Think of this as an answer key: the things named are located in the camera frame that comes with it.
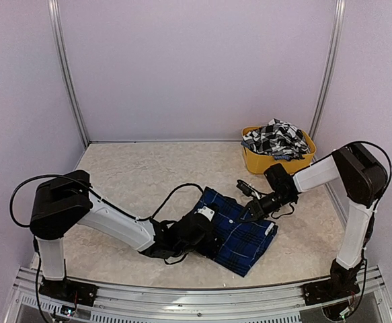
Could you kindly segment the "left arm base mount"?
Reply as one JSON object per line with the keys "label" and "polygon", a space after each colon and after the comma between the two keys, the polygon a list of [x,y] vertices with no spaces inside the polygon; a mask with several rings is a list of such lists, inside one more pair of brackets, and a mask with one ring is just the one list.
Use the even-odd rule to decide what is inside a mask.
{"label": "left arm base mount", "polygon": [[43,279],[39,292],[53,299],[93,307],[97,296],[98,286],[90,283],[82,283],[64,278],[61,281]]}

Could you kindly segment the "blue plaid long sleeve shirt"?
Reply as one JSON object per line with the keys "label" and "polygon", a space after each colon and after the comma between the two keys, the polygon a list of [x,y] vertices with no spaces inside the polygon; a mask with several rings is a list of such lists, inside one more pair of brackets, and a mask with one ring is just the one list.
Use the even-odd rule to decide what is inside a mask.
{"label": "blue plaid long sleeve shirt", "polygon": [[240,277],[246,276],[273,242],[278,226],[264,219],[237,223],[243,206],[208,186],[194,209],[197,211],[203,206],[215,211],[211,221],[212,235],[223,239],[223,245],[213,261]]}

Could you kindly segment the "yellow plastic basket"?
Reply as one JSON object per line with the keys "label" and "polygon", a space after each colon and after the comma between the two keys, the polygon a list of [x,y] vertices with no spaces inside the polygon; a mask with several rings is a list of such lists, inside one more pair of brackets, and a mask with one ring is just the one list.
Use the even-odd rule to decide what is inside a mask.
{"label": "yellow plastic basket", "polygon": [[272,156],[256,154],[250,151],[248,148],[242,147],[243,159],[247,170],[252,174],[263,174],[270,166],[273,166],[274,164],[281,164],[289,174],[294,174],[295,172],[306,168],[310,165],[312,159],[314,158],[317,148],[310,136],[308,136],[305,131],[303,131],[303,134],[310,148],[310,153],[304,154],[303,159],[300,160],[275,160]]}

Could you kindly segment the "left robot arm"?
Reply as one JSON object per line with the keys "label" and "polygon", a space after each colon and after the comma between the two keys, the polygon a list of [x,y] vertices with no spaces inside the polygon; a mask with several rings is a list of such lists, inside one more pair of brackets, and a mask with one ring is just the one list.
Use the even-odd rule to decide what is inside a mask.
{"label": "left robot arm", "polygon": [[29,228],[48,288],[60,299],[68,299],[75,286],[66,278],[63,238],[75,225],[96,229],[143,256],[168,262],[191,252],[214,258],[222,242],[214,232],[213,217],[212,209],[201,206],[178,221],[142,219],[107,201],[93,189],[90,175],[77,170],[48,176],[37,187]]}

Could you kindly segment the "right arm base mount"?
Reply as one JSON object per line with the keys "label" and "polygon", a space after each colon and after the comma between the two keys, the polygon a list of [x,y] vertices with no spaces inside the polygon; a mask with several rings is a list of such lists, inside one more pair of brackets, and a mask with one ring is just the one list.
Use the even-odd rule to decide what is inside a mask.
{"label": "right arm base mount", "polygon": [[333,260],[328,279],[302,286],[305,305],[311,306],[348,297],[353,293],[358,294],[360,287],[356,276],[363,264],[364,261],[361,260],[355,267],[346,269]]}

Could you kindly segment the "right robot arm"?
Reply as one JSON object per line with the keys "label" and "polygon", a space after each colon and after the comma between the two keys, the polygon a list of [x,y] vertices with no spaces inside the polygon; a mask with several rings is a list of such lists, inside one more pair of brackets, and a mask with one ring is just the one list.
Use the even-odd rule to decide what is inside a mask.
{"label": "right robot arm", "polygon": [[392,166],[384,166],[371,152],[385,150],[369,141],[352,141],[290,175],[281,164],[270,166],[264,176],[272,191],[264,194],[237,181],[237,188],[251,198],[246,205],[252,221],[270,217],[285,205],[295,206],[299,195],[330,182],[340,181],[346,192],[348,216],[336,264],[351,270],[360,265],[371,238],[374,216],[392,178]]}

